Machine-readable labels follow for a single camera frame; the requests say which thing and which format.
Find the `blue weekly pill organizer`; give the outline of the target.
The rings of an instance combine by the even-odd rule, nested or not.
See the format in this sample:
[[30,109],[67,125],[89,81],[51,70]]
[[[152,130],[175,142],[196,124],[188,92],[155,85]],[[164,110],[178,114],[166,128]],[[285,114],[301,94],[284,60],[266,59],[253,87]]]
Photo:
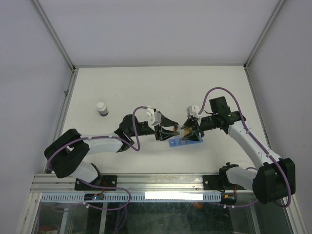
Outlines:
[[198,143],[202,143],[203,139],[202,136],[200,134],[200,141],[183,141],[182,140],[183,136],[174,136],[172,138],[169,139],[169,146],[170,147],[179,147],[179,146],[187,146],[187,145],[192,145],[192,144],[198,144]]

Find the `clear bottle orange pills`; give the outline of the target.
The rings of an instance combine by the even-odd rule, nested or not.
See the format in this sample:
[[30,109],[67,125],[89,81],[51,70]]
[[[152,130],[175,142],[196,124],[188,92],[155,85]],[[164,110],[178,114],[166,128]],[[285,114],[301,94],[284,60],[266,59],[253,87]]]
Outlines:
[[179,130],[176,131],[177,133],[179,133],[180,136],[186,136],[187,134],[189,134],[192,131],[191,127],[182,127],[181,125],[179,125]]

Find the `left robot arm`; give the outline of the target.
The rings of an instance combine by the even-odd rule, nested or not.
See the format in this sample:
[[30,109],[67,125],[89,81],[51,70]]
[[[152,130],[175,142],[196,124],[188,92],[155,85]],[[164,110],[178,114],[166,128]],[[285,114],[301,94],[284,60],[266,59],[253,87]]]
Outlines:
[[119,127],[112,133],[101,136],[83,136],[76,129],[69,129],[44,150],[47,169],[58,178],[73,176],[85,181],[91,189],[102,184],[100,171],[93,164],[84,162],[88,155],[98,153],[121,153],[128,149],[139,151],[133,138],[154,135],[156,140],[164,141],[178,135],[168,130],[176,127],[177,122],[166,118],[160,111],[153,109],[147,121],[140,122],[133,114],[126,115]]

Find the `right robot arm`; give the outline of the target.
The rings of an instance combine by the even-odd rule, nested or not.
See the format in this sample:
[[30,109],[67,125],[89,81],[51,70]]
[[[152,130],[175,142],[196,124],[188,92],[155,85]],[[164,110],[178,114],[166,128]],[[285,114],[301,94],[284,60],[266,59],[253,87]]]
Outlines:
[[249,171],[227,163],[219,169],[217,181],[212,185],[219,191],[239,185],[253,191],[262,204],[290,199],[296,192],[294,162],[264,146],[248,127],[245,117],[239,111],[231,111],[225,97],[211,99],[209,103],[212,114],[206,117],[201,115],[199,106],[187,108],[187,120],[182,126],[186,133],[182,139],[200,141],[205,131],[220,129],[243,149],[255,168]]

